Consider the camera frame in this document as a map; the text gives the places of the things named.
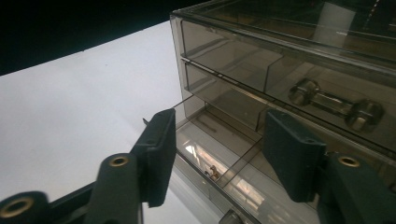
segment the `white surface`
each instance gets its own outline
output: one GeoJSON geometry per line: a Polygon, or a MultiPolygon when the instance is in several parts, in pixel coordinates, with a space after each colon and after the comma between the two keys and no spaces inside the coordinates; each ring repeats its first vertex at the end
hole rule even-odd
{"type": "MultiPolygon", "coordinates": [[[[0,200],[40,190],[53,201],[91,183],[104,158],[132,148],[142,118],[180,101],[169,21],[0,77],[0,200]]],[[[171,191],[145,213],[198,223],[171,191]]]]}
{"type": "Polygon", "coordinates": [[[223,217],[222,212],[176,167],[172,172],[165,203],[150,209],[144,205],[145,224],[217,224],[223,217]]]}

